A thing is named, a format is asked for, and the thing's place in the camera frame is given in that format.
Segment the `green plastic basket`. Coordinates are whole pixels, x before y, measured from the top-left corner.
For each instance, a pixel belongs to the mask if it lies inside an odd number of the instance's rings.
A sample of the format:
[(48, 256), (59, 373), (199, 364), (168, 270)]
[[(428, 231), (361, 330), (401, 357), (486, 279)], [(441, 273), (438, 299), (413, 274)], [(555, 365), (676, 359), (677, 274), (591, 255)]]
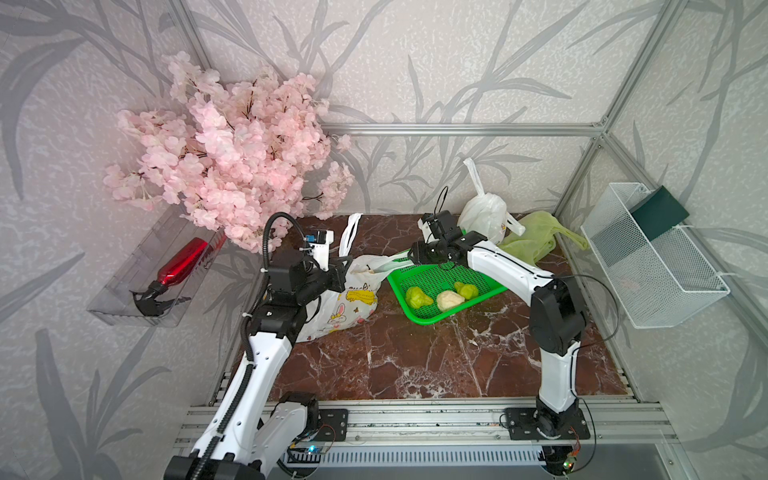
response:
[[(418, 325), (432, 325), (449, 316), (477, 305), (489, 298), (499, 295), (507, 288), (487, 275), (460, 265), (448, 264), (409, 266), (391, 272), (387, 277), (390, 286), (399, 301), (406, 317)], [(477, 295), (445, 311), (438, 306), (437, 298), (445, 291), (458, 294), (456, 284), (471, 285), (477, 289)], [(413, 308), (407, 301), (407, 291), (418, 287), (423, 296), (432, 299), (430, 305)]]

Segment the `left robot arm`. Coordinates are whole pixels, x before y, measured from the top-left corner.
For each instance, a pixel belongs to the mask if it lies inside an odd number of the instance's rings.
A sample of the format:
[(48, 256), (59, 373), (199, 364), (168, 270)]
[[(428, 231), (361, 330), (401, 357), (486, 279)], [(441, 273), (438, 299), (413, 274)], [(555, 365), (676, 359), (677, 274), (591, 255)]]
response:
[(269, 238), (262, 238), (263, 281), (253, 306), (243, 313), (244, 354), (213, 419), (186, 456), (174, 456), (167, 479), (265, 479), (292, 443), (319, 430), (316, 397), (284, 397), (262, 418), (270, 391), (308, 321), (309, 305), (325, 292), (341, 293), (352, 258), (359, 215), (341, 237), (339, 255), (329, 255), (333, 234), (303, 234), (298, 250), (272, 263)]

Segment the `white printed plastic bag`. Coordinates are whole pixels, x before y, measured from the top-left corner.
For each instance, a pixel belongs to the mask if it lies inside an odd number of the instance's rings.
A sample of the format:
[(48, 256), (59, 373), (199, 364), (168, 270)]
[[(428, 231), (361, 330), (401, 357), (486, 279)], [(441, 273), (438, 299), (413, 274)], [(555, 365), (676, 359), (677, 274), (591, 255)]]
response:
[(526, 227), (518, 222), (507, 210), (506, 202), (498, 195), (486, 192), (476, 165), (471, 158), (463, 160), (472, 180), (476, 195), (463, 208), (459, 227), (466, 232), (475, 231), (498, 245), (508, 233), (522, 236)]

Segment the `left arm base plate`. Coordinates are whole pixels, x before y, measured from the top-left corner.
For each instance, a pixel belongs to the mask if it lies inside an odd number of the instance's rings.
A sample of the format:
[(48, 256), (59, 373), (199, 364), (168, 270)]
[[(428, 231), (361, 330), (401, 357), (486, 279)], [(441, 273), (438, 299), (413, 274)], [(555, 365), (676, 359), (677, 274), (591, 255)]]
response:
[(348, 426), (348, 409), (321, 408), (310, 417), (306, 429), (294, 441), (344, 442)]

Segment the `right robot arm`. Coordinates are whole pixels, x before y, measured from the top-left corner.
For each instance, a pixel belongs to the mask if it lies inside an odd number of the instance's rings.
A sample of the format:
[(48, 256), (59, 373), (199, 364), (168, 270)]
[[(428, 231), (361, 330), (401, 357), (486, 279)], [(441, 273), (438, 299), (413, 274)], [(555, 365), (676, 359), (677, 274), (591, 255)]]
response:
[(460, 264), (490, 277), (523, 300), (530, 308), (530, 334), (541, 352), (536, 429), (542, 437), (556, 439), (581, 423), (574, 383), (587, 319), (577, 281), (526, 264), (476, 232), (453, 240), (419, 240), (410, 248), (408, 259), (416, 265)]

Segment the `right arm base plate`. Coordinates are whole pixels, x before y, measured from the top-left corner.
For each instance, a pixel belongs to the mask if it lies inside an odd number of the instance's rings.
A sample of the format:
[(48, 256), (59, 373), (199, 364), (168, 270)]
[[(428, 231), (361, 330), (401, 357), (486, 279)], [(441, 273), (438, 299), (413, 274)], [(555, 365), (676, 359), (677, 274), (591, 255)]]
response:
[(511, 440), (575, 441), (592, 437), (589, 422), (575, 405), (560, 413), (553, 413), (546, 408), (506, 408), (501, 416), (501, 424), (507, 429)]

